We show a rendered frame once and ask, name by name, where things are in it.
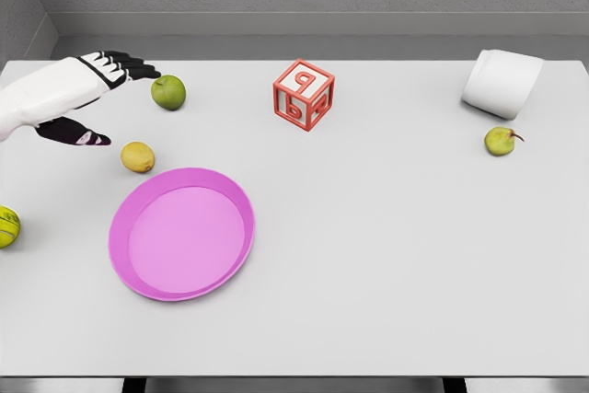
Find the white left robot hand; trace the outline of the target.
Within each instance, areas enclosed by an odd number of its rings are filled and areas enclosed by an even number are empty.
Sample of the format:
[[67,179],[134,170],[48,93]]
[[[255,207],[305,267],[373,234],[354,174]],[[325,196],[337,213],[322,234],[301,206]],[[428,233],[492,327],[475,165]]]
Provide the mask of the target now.
[[61,144],[109,145],[107,135],[65,114],[84,108],[127,82],[159,77],[153,65],[126,52],[66,57],[14,83],[21,97],[17,99],[17,122],[13,127],[31,126],[40,137]]

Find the yellow lemon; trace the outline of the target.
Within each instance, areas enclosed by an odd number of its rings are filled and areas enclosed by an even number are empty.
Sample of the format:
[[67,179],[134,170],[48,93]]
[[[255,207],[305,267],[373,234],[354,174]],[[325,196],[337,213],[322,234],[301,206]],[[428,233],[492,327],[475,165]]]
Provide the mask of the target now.
[[151,147],[143,142],[130,142],[120,153],[122,164],[132,172],[145,173],[150,171],[156,162],[156,156]]

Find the pink round plate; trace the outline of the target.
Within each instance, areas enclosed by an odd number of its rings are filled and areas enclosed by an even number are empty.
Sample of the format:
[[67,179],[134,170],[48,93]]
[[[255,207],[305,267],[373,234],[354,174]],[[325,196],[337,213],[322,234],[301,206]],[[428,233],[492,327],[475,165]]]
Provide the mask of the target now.
[[122,201],[110,224],[110,262],[139,295],[190,300],[237,273],[254,233],[254,210],[240,185],[214,170],[176,168]]

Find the green apple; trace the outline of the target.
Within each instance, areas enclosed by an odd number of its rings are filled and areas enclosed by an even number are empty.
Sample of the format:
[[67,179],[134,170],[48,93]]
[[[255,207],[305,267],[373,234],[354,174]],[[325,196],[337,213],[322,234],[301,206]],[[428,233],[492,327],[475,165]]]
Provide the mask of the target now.
[[178,110],[186,99],[186,87],[174,75],[162,75],[151,86],[152,100],[165,110]]

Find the yellow-green tennis ball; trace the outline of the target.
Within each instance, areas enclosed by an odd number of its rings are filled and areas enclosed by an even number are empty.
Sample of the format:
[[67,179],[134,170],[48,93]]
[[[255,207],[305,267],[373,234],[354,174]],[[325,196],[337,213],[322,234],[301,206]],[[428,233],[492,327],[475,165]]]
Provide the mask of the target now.
[[0,205],[0,249],[12,245],[20,233],[20,219],[15,211]]

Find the red letter block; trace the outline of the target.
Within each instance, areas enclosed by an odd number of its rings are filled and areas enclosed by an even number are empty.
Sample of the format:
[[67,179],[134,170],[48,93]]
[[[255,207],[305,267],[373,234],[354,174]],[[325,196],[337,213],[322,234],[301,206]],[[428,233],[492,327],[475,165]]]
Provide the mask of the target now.
[[335,76],[297,59],[272,84],[274,113],[310,132],[332,106]]

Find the green pear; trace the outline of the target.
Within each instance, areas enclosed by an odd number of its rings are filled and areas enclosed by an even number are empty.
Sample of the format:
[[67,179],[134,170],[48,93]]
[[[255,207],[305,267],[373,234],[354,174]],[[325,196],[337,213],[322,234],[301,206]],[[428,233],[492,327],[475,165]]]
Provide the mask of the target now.
[[491,155],[505,156],[514,151],[516,140],[523,142],[525,139],[511,128],[497,126],[486,133],[484,144]]

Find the white cup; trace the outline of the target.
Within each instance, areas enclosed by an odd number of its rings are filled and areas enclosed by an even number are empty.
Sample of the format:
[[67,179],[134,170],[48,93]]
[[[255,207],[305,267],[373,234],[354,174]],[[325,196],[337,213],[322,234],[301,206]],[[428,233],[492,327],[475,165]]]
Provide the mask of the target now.
[[544,60],[502,50],[483,50],[470,72],[461,100],[508,121],[524,107]]

